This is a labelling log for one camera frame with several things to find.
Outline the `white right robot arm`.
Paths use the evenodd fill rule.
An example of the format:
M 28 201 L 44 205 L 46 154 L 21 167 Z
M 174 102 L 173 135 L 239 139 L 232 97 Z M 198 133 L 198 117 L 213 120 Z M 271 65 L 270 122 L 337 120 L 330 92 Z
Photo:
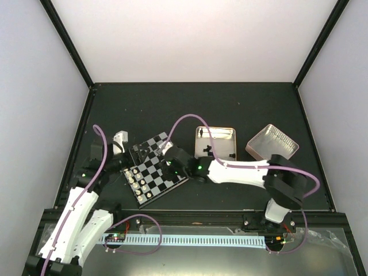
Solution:
M 270 160 L 240 162 L 216 160 L 213 156 L 195 158 L 164 157 L 162 171 L 169 180 L 184 177 L 213 183 L 235 183 L 261 188 L 268 192 L 268 201 L 261 218 L 262 227 L 276 231 L 291 210 L 300 210 L 307 179 L 301 170 L 281 155 Z

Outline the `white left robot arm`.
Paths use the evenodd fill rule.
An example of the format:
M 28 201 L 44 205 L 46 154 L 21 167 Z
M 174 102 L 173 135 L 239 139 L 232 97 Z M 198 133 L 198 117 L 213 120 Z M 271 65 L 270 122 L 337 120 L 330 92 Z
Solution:
M 90 160 L 71 182 L 67 203 L 48 240 L 28 256 L 29 275 L 81 275 L 95 243 L 108 229 L 122 226 L 118 202 L 99 201 L 110 176 L 135 164 L 132 151 L 116 142 L 91 149 Z

